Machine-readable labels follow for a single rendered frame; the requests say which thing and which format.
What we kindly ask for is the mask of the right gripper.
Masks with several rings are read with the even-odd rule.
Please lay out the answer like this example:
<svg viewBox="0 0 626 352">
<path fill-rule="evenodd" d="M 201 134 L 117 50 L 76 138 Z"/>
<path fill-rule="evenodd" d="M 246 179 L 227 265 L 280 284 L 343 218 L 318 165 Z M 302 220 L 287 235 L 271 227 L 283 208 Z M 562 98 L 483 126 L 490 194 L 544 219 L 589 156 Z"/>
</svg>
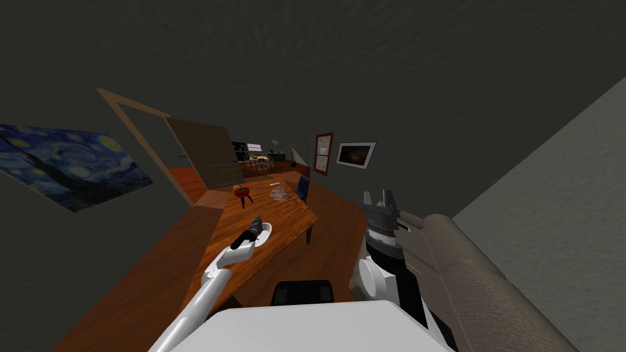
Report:
<svg viewBox="0 0 626 352">
<path fill-rule="evenodd" d="M 398 230 L 397 220 L 400 217 L 400 210 L 397 208 L 393 191 L 390 189 L 383 190 L 383 206 L 372 205 L 370 192 L 364 191 L 363 210 L 368 226 L 382 229 L 382 231 Z"/>
</svg>

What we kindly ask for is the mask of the white plate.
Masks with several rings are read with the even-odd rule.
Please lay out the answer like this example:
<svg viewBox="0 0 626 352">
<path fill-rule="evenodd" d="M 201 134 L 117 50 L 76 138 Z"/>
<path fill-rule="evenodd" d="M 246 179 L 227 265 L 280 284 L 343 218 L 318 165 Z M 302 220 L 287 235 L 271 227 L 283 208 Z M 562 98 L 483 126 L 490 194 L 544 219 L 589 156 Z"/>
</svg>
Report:
<svg viewBox="0 0 626 352">
<path fill-rule="evenodd" d="M 255 241 L 255 247 L 263 246 L 271 235 L 272 225 L 268 222 L 262 223 L 262 230 L 258 233 Z"/>
</svg>

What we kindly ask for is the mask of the brown wooden table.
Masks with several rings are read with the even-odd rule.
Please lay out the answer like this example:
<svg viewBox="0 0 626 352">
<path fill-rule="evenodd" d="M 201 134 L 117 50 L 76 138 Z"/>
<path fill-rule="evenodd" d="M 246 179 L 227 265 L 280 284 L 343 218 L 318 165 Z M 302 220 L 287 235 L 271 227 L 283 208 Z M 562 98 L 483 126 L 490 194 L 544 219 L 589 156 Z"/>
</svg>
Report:
<svg viewBox="0 0 626 352">
<path fill-rule="evenodd" d="M 233 193 L 229 194 L 221 217 L 183 300 L 184 305 L 187 305 L 198 292 L 202 274 L 209 264 L 224 248 L 230 246 L 233 240 L 247 229 L 257 216 L 261 216 L 264 222 L 273 226 L 271 235 L 263 246 L 254 250 L 249 260 L 234 263 L 229 267 L 232 276 L 216 300 L 216 307 L 228 300 L 318 220 L 316 215 L 294 194 L 286 182 L 278 178 L 245 183 L 243 186 L 249 187 L 254 203 L 246 200 L 246 206 L 242 209 L 240 199 Z M 270 199 L 270 191 L 277 186 L 285 187 L 290 195 L 289 200 Z"/>
</svg>

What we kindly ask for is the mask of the plant in red pot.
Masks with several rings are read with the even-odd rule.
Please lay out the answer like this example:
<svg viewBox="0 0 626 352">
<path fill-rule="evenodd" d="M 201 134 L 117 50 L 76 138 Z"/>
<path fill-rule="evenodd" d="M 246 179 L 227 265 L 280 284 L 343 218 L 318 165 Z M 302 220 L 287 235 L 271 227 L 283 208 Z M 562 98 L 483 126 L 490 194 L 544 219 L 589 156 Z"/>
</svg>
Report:
<svg viewBox="0 0 626 352">
<path fill-rule="evenodd" d="M 254 203 L 254 200 L 252 199 L 250 195 L 249 187 L 243 187 L 242 185 L 242 181 L 240 180 L 240 174 L 239 174 L 238 169 L 235 166 L 231 166 L 231 167 L 227 167 L 225 171 L 227 175 L 230 175 L 231 177 L 234 178 L 237 184 L 237 187 L 233 191 L 233 194 L 240 199 L 242 209 L 244 209 L 246 206 L 246 200 L 249 200 L 251 203 Z"/>
</svg>

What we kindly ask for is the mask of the white framed dark picture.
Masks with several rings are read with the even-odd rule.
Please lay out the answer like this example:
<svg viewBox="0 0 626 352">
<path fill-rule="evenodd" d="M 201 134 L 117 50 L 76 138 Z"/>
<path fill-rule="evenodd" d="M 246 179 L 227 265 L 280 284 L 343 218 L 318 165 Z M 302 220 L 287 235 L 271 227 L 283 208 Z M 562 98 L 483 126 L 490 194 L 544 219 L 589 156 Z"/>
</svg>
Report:
<svg viewBox="0 0 626 352">
<path fill-rule="evenodd" d="M 341 142 L 337 154 L 337 164 L 367 169 L 376 142 Z"/>
</svg>

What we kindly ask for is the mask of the pale dining table with chairs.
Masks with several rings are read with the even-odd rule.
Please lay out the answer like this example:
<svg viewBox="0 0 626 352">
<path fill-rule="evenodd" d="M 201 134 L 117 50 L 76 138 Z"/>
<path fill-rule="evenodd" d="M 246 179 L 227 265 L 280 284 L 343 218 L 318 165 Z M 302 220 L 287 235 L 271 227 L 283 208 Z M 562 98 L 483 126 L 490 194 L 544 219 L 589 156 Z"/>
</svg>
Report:
<svg viewBox="0 0 626 352">
<path fill-rule="evenodd" d="M 273 161 L 265 156 L 252 155 L 246 162 L 255 171 L 269 171 L 274 167 Z"/>
</svg>

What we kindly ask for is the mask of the red framed window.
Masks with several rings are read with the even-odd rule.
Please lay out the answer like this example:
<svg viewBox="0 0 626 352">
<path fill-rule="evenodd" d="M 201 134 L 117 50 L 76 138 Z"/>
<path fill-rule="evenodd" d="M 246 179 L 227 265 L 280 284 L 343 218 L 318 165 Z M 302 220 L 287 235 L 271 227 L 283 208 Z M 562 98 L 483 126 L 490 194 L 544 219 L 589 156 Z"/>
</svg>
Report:
<svg viewBox="0 0 626 352">
<path fill-rule="evenodd" d="M 334 133 L 318 134 L 315 137 L 314 159 L 312 170 L 327 176 Z"/>
</svg>

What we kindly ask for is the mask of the brown door leaf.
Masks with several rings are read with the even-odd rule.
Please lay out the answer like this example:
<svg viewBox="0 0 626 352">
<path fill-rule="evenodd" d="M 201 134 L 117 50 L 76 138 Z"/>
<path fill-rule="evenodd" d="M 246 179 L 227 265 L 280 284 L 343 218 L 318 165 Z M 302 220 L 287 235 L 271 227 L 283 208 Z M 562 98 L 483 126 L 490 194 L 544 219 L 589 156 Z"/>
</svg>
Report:
<svg viewBox="0 0 626 352">
<path fill-rule="evenodd" d="M 232 186 L 242 181 L 227 128 L 172 117 L 165 121 L 206 188 Z"/>
</svg>

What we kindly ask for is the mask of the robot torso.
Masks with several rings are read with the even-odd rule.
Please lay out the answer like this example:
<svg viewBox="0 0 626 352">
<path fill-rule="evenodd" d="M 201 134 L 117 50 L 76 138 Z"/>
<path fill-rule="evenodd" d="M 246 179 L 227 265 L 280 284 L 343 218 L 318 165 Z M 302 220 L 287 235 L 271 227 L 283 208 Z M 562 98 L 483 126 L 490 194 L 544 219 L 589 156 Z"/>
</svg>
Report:
<svg viewBox="0 0 626 352">
<path fill-rule="evenodd" d="M 172 352 L 455 352 L 391 301 L 227 309 Z"/>
</svg>

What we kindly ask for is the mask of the brown sofa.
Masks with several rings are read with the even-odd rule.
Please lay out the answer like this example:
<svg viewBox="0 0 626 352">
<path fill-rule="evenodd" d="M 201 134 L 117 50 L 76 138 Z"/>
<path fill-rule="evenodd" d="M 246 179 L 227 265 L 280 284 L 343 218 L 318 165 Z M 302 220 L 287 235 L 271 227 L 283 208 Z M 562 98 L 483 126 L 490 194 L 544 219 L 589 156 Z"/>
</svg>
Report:
<svg viewBox="0 0 626 352">
<path fill-rule="evenodd" d="M 397 242 L 459 352 L 579 352 L 451 218 L 401 212 Z"/>
</svg>

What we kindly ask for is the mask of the blue starry night painting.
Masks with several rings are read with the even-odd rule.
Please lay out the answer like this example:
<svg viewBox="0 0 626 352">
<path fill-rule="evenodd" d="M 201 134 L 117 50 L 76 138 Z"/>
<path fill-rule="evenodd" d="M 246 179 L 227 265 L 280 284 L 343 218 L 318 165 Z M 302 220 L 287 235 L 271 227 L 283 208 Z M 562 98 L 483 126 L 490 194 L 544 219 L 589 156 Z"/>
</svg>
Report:
<svg viewBox="0 0 626 352">
<path fill-rule="evenodd" d="M 153 184 L 108 133 L 1 123 L 0 171 L 73 213 Z"/>
</svg>

